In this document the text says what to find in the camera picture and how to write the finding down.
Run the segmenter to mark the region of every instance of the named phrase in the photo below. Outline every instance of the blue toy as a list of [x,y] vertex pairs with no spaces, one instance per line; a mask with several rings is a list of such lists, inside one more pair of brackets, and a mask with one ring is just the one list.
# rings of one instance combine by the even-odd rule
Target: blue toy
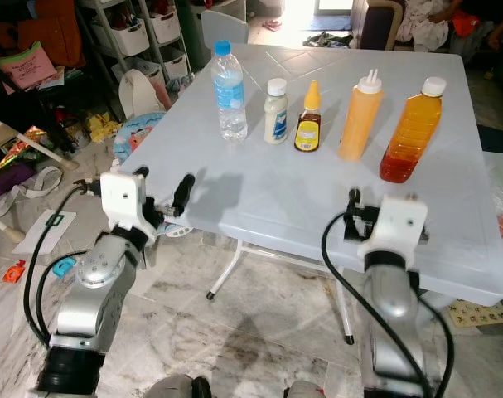
[[58,277],[58,278],[63,278],[64,276],[67,275],[67,273],[70,271],[70,269],[76,264],[76,260],[67,257],[66,259],[60,260],[54,265],[52,268],[52,272]]

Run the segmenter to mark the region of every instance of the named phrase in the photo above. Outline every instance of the yellow cap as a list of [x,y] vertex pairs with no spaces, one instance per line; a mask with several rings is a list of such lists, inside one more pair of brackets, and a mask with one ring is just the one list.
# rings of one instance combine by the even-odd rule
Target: yellow cap
[[319,82],[312,80],[307,96],[304,97],[304,107],[306,109],[319,109],[321,96],[319,95]]

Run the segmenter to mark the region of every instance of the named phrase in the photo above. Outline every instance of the mayonnaise bottle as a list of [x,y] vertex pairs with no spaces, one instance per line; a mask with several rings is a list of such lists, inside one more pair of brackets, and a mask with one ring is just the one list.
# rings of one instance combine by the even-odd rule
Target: mayonnaise bottle
[[286,80],[271,79],[268,82],[268,97],[264,103],[264,112],[266,113],[264,141],[267,143],[281,143],[288,136],[286,130],[287,109]]

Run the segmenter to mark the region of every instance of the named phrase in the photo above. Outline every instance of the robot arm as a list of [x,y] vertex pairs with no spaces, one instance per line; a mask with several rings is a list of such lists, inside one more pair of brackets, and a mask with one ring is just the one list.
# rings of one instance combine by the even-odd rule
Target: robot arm
[[72,290],[60,307],[57,330],[34,391],[27,397],[95,397],[99,369],[111,347],[126,293],[137,269],[145,269],[143,250],[157,238],[164,215],[180,216],[195,182],[187,175],[171,206],[158,209],[146,197],[143,167],[136,174],[103,173],[102,207],[110,233],[101,233],[80,263]]
[[[360,192],[350,194],[346,240],[363,240],[358,256],[365,266],[362,295],[384,318],[424,371],[423,349],[415,319],[418,313],[418,274],[414,249],[428,240],[424,222],[428,209],[413,198],[384,197],[380,208],[362,206]],[[356,222],[362,224],[358,233]],[[409,361],[384,329],[368,313],[361,331],[361,370],[365,397],[423,396]]]

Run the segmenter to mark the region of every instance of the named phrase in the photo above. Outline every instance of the bottle cap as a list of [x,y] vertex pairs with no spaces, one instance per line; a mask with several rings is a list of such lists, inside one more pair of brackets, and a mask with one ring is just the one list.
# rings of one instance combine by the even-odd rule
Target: bottle cap
[[320,103],[321,96],[319,95],[319,82],[317,80],[312,80],[307,96],[304,97],[304,107],[306,109],[319,109]]
[[273,97],[280,97],[286,94],[286,80],[285,79],[271,79],[268,81],[268,94]]
[[382,80],[377,79],[378,69],[370,70],[369,75],[362,77],[358,83],[358,90],[366,94],[376,94],[382,90]]
[[231,53],[231,43],[227,40],[217,41],[215,44],[215,54],[218,56],[226,56]]
[[446,86],[447,81],[442,77],[428,77],[421,92],[428,97],[440,97]]

